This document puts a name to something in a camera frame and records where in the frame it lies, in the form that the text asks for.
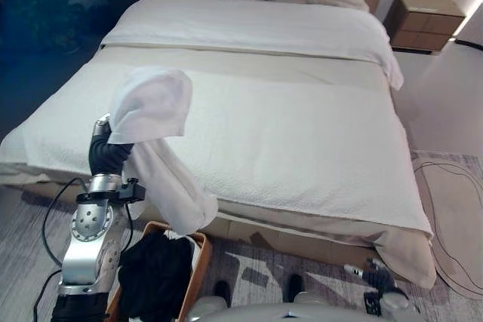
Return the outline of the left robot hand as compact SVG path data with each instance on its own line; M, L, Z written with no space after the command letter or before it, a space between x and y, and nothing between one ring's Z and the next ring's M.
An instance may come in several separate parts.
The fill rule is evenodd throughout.
M110 144L108 140L112 133L109 124L109 113L97 119L91 137L88 153L88 163L91 175L114 174L121 176L123 165L127 161L133 143Z

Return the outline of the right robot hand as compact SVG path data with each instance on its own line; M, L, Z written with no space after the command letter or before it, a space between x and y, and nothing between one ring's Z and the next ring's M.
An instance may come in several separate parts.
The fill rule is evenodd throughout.
M346 273L363 280L379 293L395 292L398 289L394 277L382 261L368 258L367 263L368 269L360 269L349 264L345 264L343 269Z

